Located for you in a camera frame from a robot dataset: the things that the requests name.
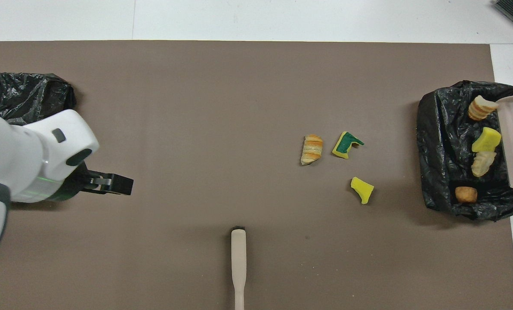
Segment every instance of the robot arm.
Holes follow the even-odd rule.
[[[9,202],[60,201],[80,191],[130,195],[133,180],[86,168],[85,158],[98,148],[73,110],[25,126],[0,118],[0,235]]]

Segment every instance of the brush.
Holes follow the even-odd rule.
[[[235,291],[235,310],[244,310],[243,290],[247,280],[247,238],[245,227],[232,229],[232,280]]]

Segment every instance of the black plastic bag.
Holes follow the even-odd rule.
[[[75,106],[71,84],[55,74],[0,73],[0,117],[26,125]]]
[[[417,111],[421,189],[428,208],[472,220],[495,221],[513,215],[513,189],[509,187],[502,144],[485,175],[477,178],[471,171],[475,158],[471,145],[482,128],[499,131],[497,112],[481,121],[467,116],[469,104],[478,95],[495,102],[513,96],[513,86],[463,81],[423,96]],[[476,188],[477,202],[459,203],[454,192],[457,186]]]

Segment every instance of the food item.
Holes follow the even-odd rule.
[[[367,204],[369,201],[369,197],[371,196],[371,192],[375,188],[373,185],[366,183],[359,178],[352,178],[352,181],[350,182],[350,187],[353,188],[360,198],[362,199],[362,204]]]
[[[493,152],[496,150],[496,146],[501,141],[501,133],[490,127],[484,127],[479,138],[473,143],[471,151],[478,152]]]
[[[469,106],[469,117],[475,121],[483,120],[491,112],[494,112],[498,106],[499,104],[488,101],[478,95]]]
[[[302,165],[308,165],[320,159],[323,144],[323,140],[316,135],[308,135],[304,137],[304,146],[302,147],[300,163]]]
[[[346,131],[343,131],[343,133],[341,133],[339,141],[337,141],[337,144],[333,148],[333,154],[344,159],[349,159],[349,151],[352,148],[353,143],[357,145],[363,145],[363,142],[360,141],[358,138],[356,138],[355,136],[351,135]]]
[[[478,152],[475,156],[475,161],[473,161],[473,165],[471,166],[473,175],[477,178],[485,175],[490,169],[490,165],[494,162],[495,157],[495,152]]]
[[[455,198],[462,204],[476,202],[477,192],[475,188],[468,186],[459,186],[455,188]]]

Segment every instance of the brown table surface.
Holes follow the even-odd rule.
[[[71,82],[101,144],[89,169],[135,179],[132,196],[15,206],[0,309],[233,309],[235,225],[248,310],[513,308],[509,220],[420,192],[418,101],[493,81],[487,45],[0,42],[0,72]],[[349,159],[331,154],[342,131],[365,142]],[[310,133],[324,154],[302,167]]]

